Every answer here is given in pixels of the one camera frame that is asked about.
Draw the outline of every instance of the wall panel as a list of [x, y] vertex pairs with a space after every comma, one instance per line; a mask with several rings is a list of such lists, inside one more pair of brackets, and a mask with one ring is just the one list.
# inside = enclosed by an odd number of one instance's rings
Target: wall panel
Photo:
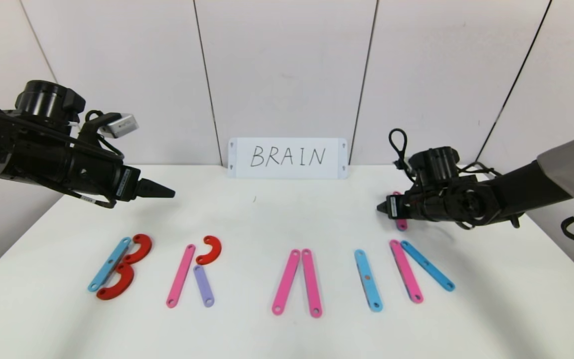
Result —
[[352, 164], [390, 164], [452, 146], [477, 156], [526, 57], [548, 0], [381, 0]]

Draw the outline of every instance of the sign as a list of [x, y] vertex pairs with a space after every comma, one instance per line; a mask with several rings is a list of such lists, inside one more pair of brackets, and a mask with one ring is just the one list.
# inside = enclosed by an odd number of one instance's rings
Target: sign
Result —
[[349, 173], [345, 139], [239, 137], [228, 146], [229, 177], [334, 180]]

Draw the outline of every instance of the red curved piece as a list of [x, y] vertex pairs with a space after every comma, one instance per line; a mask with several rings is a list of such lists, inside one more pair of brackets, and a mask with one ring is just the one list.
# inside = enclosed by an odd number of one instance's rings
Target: red curved piece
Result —
[[109, 300], [118, 297], [132, 283], [134, 279], [134, 269], [127, 263], [121, 263], [117, 266], [117, 273], [121, 275], [118, 283], [109, 288], [102, 288], [96, 292], [96, 297], [100, 300]]
[[152, 249], [152, 239], [150, 239], [150, 237], [146, 234], [137, 234], [132, 238], [132, 241], [134, 241], [134, 243], [140, 244], [141, 247], [139, 247], [139, 250], [136, 252], [130, 253], [123, 257], [124, 263], [135, 264], [141, 259], [144, 259]]
[[218, 256], [221, 255], [221, 249], [222, 249], [221, 241], [219, 241], [218, 238], [214, 236], [205, 236], [205, 238], [203, 238], [203, 242], [205, 242], [205, 244], [209, 244], [210, 246], [212, 246], [212, 250], [208, 254], [199, 255], [198, 257], [196, 257], [196, 263], [201, 264], [201, 266], [216, 261], [216, 258], [218, 258]]

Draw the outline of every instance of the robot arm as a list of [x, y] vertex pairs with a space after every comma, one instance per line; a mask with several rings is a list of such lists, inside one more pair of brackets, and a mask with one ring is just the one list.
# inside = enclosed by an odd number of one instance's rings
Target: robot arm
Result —
[[[403, 158], [406, 145], [402, 151], [392, 146]], [[458, 169], [459, 156], [451, 147], [417, 153], [408, 164], [403, 161], [396, 164], [413, 180], [412, 188], [403, 195], [387, 196], [378, 206], [378, 211], [391, 219], [453, 221], [464, 229], [508, 220], [517, 228], [525, 211], [574, 197], [574, 141], [542, 153], [522, 168], [505, 175], [496, 173], [499, 176], [482, 182], [475, 175], [460, 176], [467, 171]], [[574, 217], [570, 217], [562, 224], [571, 239], [574, 234], [567, 227], [573, 222]]]
[[[89, 111], [78, 138], [70, 137], [86, 100], [72, 89], [47, 81], [30, 81], [15, 109], [0, 110], [0, 178], [48, 187], [102, 207], [117, 200], [174, 197], [174, 191], [123, 164], [123, 153], [103, 134], [120, 137], [136, 130], [134, 116]], [[80, 193], [102, 195], [107, 202]]]

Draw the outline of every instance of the purple plastic strip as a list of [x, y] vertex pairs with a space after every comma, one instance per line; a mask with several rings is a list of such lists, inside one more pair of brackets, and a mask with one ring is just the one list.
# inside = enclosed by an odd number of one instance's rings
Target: purple plastic strip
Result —
[[205, 269], [203, 266], [194, 267], [194, 276], [196, 276], [196, 282], [198, 283], [198, 290], [201, 292], [203, 297], [203, 304], [206, 307], [211, 307], [214, 305], [214, 295], [212, 294], [212, 288], [209, 286], [207, 281], [207, 275], [205, 275]]

